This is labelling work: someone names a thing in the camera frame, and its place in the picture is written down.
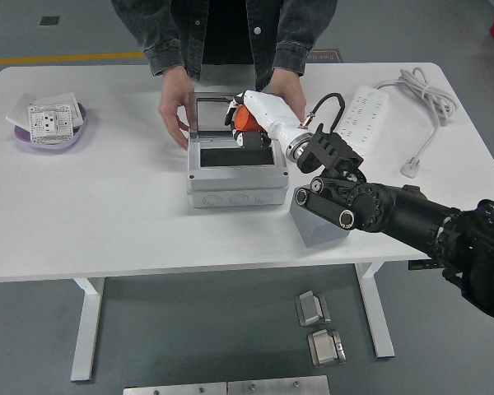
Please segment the person's right hand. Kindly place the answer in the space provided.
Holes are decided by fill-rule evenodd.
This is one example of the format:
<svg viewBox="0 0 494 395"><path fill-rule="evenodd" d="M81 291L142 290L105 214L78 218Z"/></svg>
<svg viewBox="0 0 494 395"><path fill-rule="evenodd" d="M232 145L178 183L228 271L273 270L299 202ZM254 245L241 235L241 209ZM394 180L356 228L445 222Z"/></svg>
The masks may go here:
<svg viewBox="0 0 494 395"><path fill-rule="evenodd" d="M161 98L158 105L158 114L161 116L166 131L174 142L185 151L189 140L184 132L189 126L178 115L178 109L189 107L189 97L194 93L194 86L183 66L174 66L163 73Z"/></svg>

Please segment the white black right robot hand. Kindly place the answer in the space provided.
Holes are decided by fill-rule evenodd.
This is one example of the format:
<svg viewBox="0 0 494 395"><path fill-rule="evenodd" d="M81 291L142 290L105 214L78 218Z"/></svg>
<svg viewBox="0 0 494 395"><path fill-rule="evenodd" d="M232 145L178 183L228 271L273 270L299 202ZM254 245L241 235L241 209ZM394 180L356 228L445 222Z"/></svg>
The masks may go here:
<svg viewBox="0 0 494 395"><path fill-rule="evenodd" d="M240 147L254 149L265 146L267 139L276 140L289 157L311 139L282 98L257 91L233 97L225 125Z"/></svg>

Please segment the person's left hand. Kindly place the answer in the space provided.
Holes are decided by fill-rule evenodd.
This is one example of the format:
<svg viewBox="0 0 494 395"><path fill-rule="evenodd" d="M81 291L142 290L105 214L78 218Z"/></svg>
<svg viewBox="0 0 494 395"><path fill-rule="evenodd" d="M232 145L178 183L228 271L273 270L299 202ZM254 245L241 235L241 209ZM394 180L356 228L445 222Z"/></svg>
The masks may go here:
<svg viewBox="0 0 494 395"><path fill-rule="evenodd" d="M306 98L296 72L275 67L269 93L282 98L301 122L305 120Z"/></svg>

